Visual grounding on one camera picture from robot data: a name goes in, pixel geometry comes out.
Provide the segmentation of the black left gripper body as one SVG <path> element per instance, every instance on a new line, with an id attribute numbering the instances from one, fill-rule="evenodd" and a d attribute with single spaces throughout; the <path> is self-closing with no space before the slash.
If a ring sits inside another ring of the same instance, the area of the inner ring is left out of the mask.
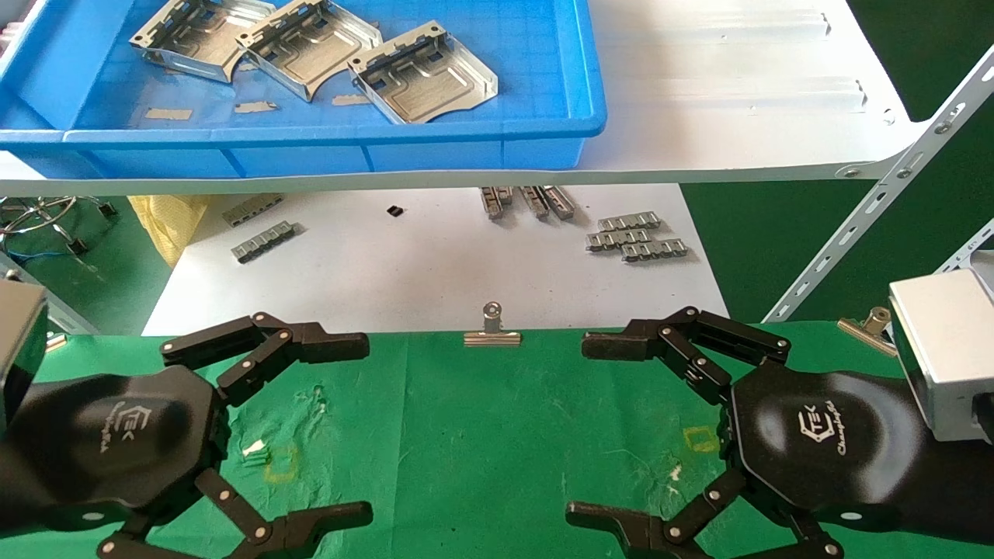
<path id="1" fill-rule="evenodd" d="M 185 366 L 35 384 L 2 435 L 2 536 L 170 523 L 230 434 L 226 404 Z"/>

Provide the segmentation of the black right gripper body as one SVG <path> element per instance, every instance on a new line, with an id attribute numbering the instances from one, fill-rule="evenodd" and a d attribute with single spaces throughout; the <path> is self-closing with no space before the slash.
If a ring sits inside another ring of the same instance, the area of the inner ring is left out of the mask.
<path id="1" fill-rule="evenodd" d="M 926 513 L 926 425 L 904 380 L 768 364 L 732 385 L 730 425 L 745 499 L 774 523 L 910 530 Z"/>

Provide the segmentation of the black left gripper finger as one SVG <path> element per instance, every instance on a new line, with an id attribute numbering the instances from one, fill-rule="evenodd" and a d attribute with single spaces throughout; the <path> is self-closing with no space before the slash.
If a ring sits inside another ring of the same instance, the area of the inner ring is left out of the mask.
<path id="1" fill-rule="evenodd" d="M 228 558 L 312 558 L 325 535 L 370 525 L 374 517 L 372 505 L 361 500 L 296 510 L 267 521 L 214 468 L 206 468 L 194 485 L 244 535 Z M 149 544 L 151 527 L 149 518 L 129 518 L 97 546 L 97 557 L 192 558 L 192 554 Z"/>
<path id="2" fill-rule="evenodd" d="M 318 322 L 287 323 L 252 314 L 168 340 L 161 346 L 167 366 L 191 370 L 231 358 L 238 362 L 217 378 L 217 393 L 231 407 L 246 401 L 297 362 L 335 363 L 365 359 L 365 333 L 330 334 Z"/>

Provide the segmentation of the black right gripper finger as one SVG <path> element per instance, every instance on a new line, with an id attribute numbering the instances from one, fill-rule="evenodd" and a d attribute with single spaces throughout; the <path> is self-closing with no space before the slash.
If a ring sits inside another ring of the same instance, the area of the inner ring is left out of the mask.
<path id="1" fill-rule="evenodd" d="M 709 558 L 696 536 L 739 496 L 753 493 L 749 479 L 730 468 L 705 491 L 666 520 L 634 509 L 572 500 L 565 519 L 572 526 L 608 532 L 617 538 L 625 558 Z M 798 539 L 791 545 L 767 549 L 745 558 L 844 558 L 843 546 L 808 513 L 778 512 Z"/>
<path id="2" fill-rule="evenodd" d="M 774 334 L 695 307 L 665 319 L 632 319 L 622 332 L 587 332 L 587 359 L 640 362 L 657 359 L 709 404 L 730 401 L 731 375 L 707 357 L 711 350 L 742 363 L 784 364 L 791 343 Z"/>

